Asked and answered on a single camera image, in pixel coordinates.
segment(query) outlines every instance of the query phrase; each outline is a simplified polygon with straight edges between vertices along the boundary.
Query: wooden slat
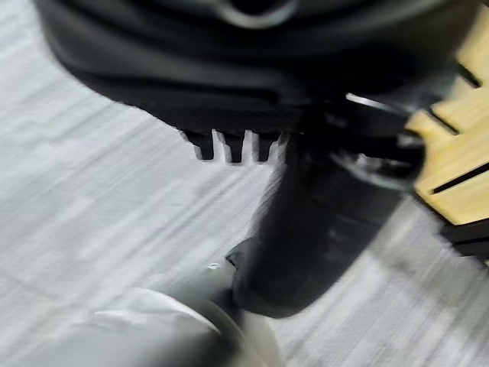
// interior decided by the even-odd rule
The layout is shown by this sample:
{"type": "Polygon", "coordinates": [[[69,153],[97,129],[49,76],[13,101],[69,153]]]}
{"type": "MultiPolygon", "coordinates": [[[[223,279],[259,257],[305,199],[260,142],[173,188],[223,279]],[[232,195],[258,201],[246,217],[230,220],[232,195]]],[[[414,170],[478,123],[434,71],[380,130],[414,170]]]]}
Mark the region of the wooden slat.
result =
{"type": "Polygon", "coordinates": [[[489,82],[489,7],[481,6],[478,21],[459,51],[458,60],[481,82],[489,82]]]}
{"type": "Polygon", "coordinates": [[[471,178],[441,193],[433,190],[489,162],[489,8],[458,54],[459,62],[482,82],[473,88],[458,78],[450,100],[433,106],[438,117],[457,129],[453,135],[436,120],[419,113],[408,128],[423,136],[426,162],[416,183],[417,193],[456,225],[489,218],[489,174],[471,178]]]}

